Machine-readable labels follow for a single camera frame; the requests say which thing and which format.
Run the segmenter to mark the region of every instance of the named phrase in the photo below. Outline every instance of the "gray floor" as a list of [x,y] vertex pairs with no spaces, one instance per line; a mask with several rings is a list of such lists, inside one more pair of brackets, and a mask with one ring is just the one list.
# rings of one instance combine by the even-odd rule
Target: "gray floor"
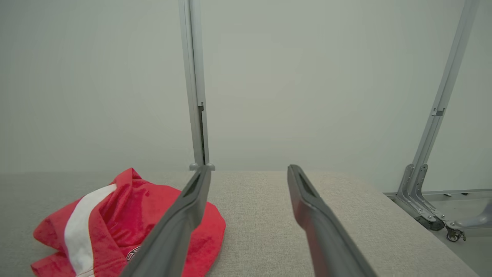
[[[474,217],[480,214],[487,202],[492,199],[491,193],[469,193],[467,196],[453,194],[451,197],[438,194],[426,196],[438,210],[450,220]],[[467,230],[466,241],[457,242],[446,240],[446,229],[431,231],[461,260],[482,277],[492,276],[492,230]]]

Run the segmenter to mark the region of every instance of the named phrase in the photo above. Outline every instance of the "white backdrop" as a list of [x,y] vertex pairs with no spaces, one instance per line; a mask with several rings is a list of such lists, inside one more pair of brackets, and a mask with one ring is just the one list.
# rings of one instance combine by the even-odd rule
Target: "white backdrop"
[[217,170],[347,172],[395,192],[463,0],[203,1]]
[[2,1],[0,171],[188,170],[178,2]]
[[480,1],[424,190],[492,188],[492,1]]

